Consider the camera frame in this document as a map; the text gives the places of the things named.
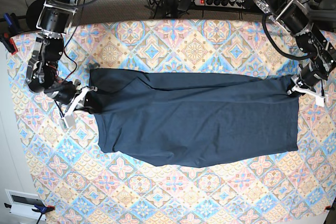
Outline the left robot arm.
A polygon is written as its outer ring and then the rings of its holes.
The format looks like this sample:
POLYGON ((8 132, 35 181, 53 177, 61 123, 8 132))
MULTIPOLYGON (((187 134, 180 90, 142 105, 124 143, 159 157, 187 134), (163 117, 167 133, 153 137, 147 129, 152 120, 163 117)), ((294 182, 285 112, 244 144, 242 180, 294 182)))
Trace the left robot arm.
POLYGON ((324 106, 324 89, 317 93, 314 86, 327 81, 335 69, 335 48, 323 36, 316 24, 309 20, 307 9, 299 0, 254 0, 264 12, 262 26, 266 37, 275 50, 282 56, 296 61, 309 59, 306 66, 300 65, 299 73, 291 77, 287 94, 291 97, 308 94, 315 97, 316 105, 324 106), (295 40, 304 56, 298 57, 283 52, 271 38, 266 26, 266 19, 286 30, 295 40))

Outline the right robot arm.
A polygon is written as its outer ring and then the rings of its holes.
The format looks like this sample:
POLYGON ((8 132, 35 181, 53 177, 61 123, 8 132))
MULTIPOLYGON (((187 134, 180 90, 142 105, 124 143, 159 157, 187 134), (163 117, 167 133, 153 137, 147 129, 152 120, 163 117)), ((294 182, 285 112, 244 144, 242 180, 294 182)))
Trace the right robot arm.
POLYGON ((65 52, 64 36, 69 31, 79 9, 80 0, 45 0, 36 27, 34 50, 28 61, 25 82, 33 93, 43 92, 56 102, 65 105, 62 119, 74 111, 89 114, 101 112, 101 104, 94 98, 97 87, 81 87, 79 80, 69 81, 58 72, 58 62, 65 52))

